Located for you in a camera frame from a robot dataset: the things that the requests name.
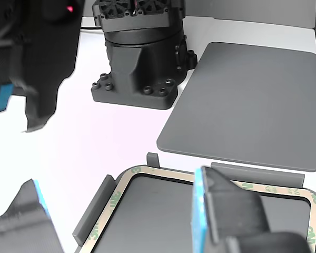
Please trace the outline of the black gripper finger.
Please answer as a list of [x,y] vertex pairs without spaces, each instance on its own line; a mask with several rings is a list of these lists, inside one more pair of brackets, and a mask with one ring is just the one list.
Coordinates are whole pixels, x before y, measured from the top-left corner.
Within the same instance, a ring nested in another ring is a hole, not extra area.
[[10,252],[63,252],[36,180],[24,182],[0,216],[0,253]]
[[258,193],[208,167],[194,173],[191,233],[194,253],[311,251],[301,235],[270,230]]

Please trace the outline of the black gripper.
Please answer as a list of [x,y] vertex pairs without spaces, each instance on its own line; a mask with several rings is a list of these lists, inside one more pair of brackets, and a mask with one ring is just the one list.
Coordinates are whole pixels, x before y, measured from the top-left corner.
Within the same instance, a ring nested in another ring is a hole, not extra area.
[[61,83],[74,71],[82,1],[0,1],[0,112],[13,90],[26,92],[26,132],[56,111]]

